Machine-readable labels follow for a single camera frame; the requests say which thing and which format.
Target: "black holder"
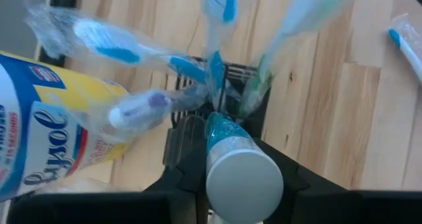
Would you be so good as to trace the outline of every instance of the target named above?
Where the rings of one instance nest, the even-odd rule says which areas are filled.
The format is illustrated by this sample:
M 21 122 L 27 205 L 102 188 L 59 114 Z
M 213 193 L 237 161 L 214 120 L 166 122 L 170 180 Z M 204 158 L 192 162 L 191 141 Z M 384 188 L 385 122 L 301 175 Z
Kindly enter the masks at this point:
M 239 65 L 229 65 L 227 71 L 237 70 L 237 67 Z M 236 78 L 230 78 L 228 72 L 227 78 L 236 86 Z M 178 81 L 179 86 L 188 83 Z M 266 98 L 244 124 L 245 128 L 251 126 L 246 130 L 258 137 L 268 94 Z M 165 172 L 145 191 L 40 194 L 22 198 L 11 207 L 8 223 L 207 223 L 210 204 L 205 191 L 204 127 L 210 112 L 212 107 L 207 104 L 198 111 L 172 115 L 173 128 L 169 130 L 164 156 Z M 276 162 L 284 178 L 283 198 L 264 224 L 414 223 L 420 217 L 422 192 L 346 190 L 300 166 L 260 139 L 255 138 L 255 142 Z
M 204 60 L 198 57 L 194 57 L 199 63 L 204 63 Z M 224 67 L 226 68 L 224 71 L 224 79 L 228 79 L 231 85 L 237 90 L 240 94 L 242 94 L 243 90 L 245 89 L 246 81 L 251 78 L 252 76 L 256 75 L 256 68 L 248 67 L 245 65 L 239 65 L 235 63 L 224 63 Z M 223 88 L 225 88 L 227 80 L 223 80 Z M 177 78 L 176 81 L 176 89 L 181 89 L 185 86 L 192 84 L 192 80 L 188 78 L 184 78 L 182 76 Z M 222 96 L 226 97 L 226 107 L 228 115 L 233 119 L 242 119 L 237 116 L 237 111 L 239 109 L 239 101 L 235 100 L 234 98 L 227 96 L 225 93 L 222 93 Z M 251 113 L 242 123 L 242 127 L 253 137 L 253 138 L 260 138 L 262 134 L 262 128 L 264 126 L 264 118 L 266 113 L 266 108 L 268 105 L 268 99 L 270 97 L 270 91 L 266 92 L 263 97 L 262 103 L 260 107 L 253 113 Z M 180 118 L 187 116 L 187 115 L 198 115 L 203 119 L 207 119 L 209 114 L 214 111 L 214 108 L 211 103 L 205 103 L 201 108 L 197 109 L 196 111 L 184 111 L 171 114 L 171 123 L 173 128 L 176 128 L 177 123 L 179 122 Z

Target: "black wire basket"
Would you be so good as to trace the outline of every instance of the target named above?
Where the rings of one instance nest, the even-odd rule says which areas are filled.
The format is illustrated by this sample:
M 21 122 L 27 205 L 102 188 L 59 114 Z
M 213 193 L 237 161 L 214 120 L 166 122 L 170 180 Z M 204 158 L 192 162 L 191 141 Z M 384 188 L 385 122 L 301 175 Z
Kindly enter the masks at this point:
M 204 59 L 195 59 L 199 63 L 204 63 Z M 233 63 L 224 63 L 224 67 L 223 88 L 225 88 L 226 79 L 228 79 L 231 85 L 240 94 L 245 89 L 245 81 L 256 75 L 256 68 L 254 67 Z M 193 81 L 188 78 L 179 76 L 176 81 L 176 89 L 181 89 L 192 83 Z M 239 101 L 228 96 L 226 93 L 222 93 L 222 96 L 223 95 L 226 97 L 227 115 L 232 119 L 238 119 L 237 111 L 239 108 Z M 265 94 L 259 108 L 241 123 L 241 126 L 253 138 L 260 138 L 262 135 L 269 96 L 270 90 Z M 171 114 L 172 128 L 169 129 L 167 133 L 166 149 L 163 158 L 163 164 L 165 165 L 166 170 L 177 165 L 182 157 L 189 154 L 197 144 L 202 143 L 200 141 L 203 141 L 205 137 L 203 130 L 205 120 L 214 111 L 212 103 L 207 102 L 195 111 L 181 111 Z

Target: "wooden floor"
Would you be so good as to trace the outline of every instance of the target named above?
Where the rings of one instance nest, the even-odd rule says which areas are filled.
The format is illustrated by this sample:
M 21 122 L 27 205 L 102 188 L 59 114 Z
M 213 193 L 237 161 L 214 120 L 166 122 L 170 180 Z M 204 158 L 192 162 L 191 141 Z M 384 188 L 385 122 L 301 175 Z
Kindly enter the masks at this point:
M 223 48 L 225 61 L 249 64 L 272 39 L 290 0 L 258 0 Z M 200 0 L 79 0 L 110 22 L 141 30 L 162 45 L 201 56 Z M 291 55 L 280 60 L 262 139 L 346 188 L 422 190 L 422 91 L 385 30 L 416 0 L 355 0 Z M 114 79 L 130 91 L 172 89 L 175 78 L 102 61 L 67 67 Z M 167 120 L 115 162 L 82 173 L 140 190 L 161 174 Z

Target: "plastic bag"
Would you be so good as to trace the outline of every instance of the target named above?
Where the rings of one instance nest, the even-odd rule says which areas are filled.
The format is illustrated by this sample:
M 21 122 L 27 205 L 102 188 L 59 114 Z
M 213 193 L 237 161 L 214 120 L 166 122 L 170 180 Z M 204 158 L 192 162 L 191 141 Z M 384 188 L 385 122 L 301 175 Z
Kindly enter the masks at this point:
M 288 57 L 289 52 L 301 43 L 303 33 L 319 30 L 325 22 L 343 9 L 346 2 L 347 0 L 292 1 L 274 39 L 259 60 L 255 61 L 258 73 L 248 80 L 243 92 L 239 108 L 241 117 L 247 117 L 262 103 L 278 70 L 272 65 L 277 52 L 281 51 Z
M 256 0 L 202 0 L 202 9 L 207 16 L 206 83 L 217 111 L 226 111 L 224 95 L 224 64 L 220 55 L 221 44 L 229 39 L 239 15 Z
M 422 15 L 396 17 L 388 28 L 388 34 L 422 82 Z
M 87 111 L 68 111 L 82 127 L 104 140 L 128 142 L 161 124 L 172 112 L 198 109 L 207 97 L 204 84 L 193 84 L 182 90 L 151 89 L 114 101 L 93 103 Z M 54 95 L 51 99 L 66 108 Z

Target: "toothbrush head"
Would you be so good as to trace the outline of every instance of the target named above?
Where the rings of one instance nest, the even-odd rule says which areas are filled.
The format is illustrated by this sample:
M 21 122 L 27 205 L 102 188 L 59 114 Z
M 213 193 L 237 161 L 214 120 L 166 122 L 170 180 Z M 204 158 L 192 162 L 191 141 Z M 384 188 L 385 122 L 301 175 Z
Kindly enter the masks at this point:
M 390 29 L 388 31 L 388 33 L 390 34 L 391 39 L 393 40 L 393 42 L 396 44 L 396 46 L 398 48 L 400 48 L 400 35 L 396 30 Z
M 122 28 L 95 20 L 79 20 L 73 31 L 90 51 L 99 55 L 126 64 L 142 61 L 135 36 Z
M 284 32 L 317 30 L 336 15 L 346 0 L 293 0 L 283 20 Z
M 203 0 L 204 12 L 222 24 L 231 24 L 237 19 L 237 0 Z

